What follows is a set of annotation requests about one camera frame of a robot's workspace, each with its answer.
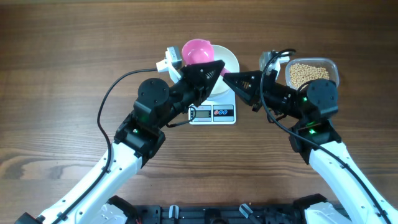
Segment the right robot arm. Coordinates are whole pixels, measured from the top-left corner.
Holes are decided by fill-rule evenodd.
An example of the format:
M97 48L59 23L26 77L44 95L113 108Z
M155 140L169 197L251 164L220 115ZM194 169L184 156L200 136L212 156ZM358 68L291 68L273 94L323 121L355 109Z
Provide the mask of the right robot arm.
M253 111L264 108L270 123L289 134L299 153L329 185L352 223L397 223L391 206L360 171L331 117L338 112L338 90L331 80L306 82L295 90L276 82L277 73L225 73L223 81Z

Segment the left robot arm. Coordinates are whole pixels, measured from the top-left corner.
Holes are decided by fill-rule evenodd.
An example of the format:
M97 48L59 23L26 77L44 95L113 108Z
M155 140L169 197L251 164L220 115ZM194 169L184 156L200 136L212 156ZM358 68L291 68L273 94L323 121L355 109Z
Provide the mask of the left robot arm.
M186 65L173 86L149 78L138 88L133 110L121 123L100 161L62 199L33 217L23 213L17 223L123 223L132 216L109 204L111 196L153 158L165 141L164 126L191 105L210 95L224 61Z

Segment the pink plastic scoop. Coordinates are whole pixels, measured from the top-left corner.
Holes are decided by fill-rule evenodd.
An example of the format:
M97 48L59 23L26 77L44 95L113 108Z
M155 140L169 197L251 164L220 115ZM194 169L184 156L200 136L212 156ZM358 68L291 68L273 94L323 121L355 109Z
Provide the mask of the pink plastic scoop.
M215 61L212 43L205 39L192 39L186 42L182 48L182 57L186 65Z

